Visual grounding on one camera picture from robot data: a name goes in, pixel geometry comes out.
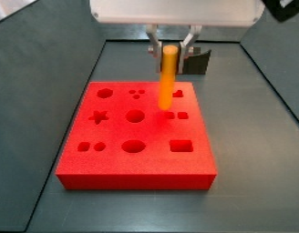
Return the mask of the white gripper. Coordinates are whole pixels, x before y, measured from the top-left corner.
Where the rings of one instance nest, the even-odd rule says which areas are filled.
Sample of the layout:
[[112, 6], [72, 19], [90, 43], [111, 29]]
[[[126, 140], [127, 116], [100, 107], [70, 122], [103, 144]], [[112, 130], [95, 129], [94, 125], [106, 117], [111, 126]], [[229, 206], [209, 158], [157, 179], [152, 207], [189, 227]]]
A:
[[261, 0], [90, 0], [90, 8], [100, 23], [147, 24], [148, 53], [157, 59], [158, 73], [162, 42], [157, 37], [157, 25], [190, 25], [190, 32], [181, 42], [178, 73], [182, 74], [183, 62], [202, 25], [250, 27], [266, 7]]

